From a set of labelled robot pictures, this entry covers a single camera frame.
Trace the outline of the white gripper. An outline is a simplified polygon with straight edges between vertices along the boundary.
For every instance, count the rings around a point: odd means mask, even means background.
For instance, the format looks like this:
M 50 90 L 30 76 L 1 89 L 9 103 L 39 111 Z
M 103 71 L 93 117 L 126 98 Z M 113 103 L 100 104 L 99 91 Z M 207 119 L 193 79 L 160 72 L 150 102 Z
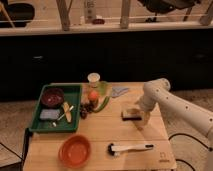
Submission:
M 150 113 L 155 108 L 156 101 L 147 95 L 143 95 L 138 100 L 140 109 L 144 112 L 141 114 L 141 120 L 138 122 L 139 126 L 146 126 L 150 119 Z M 129 108 L 127 113 L 131 117 L 139 117 L 140 110 L 137 108 Z

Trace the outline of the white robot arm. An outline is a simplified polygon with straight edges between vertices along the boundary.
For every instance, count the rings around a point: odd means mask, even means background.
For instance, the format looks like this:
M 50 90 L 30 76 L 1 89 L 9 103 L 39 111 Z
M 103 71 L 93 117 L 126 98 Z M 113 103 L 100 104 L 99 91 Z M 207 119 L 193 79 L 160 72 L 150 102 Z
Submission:
M 205 136 L 213 148 L 213 112 L 173 95 L 170 88 L 170 82 L 165 78 L 144 82 L 143 95 L 137 101 L 139 108 L 145 114 L 156 104 L 168 108 Z

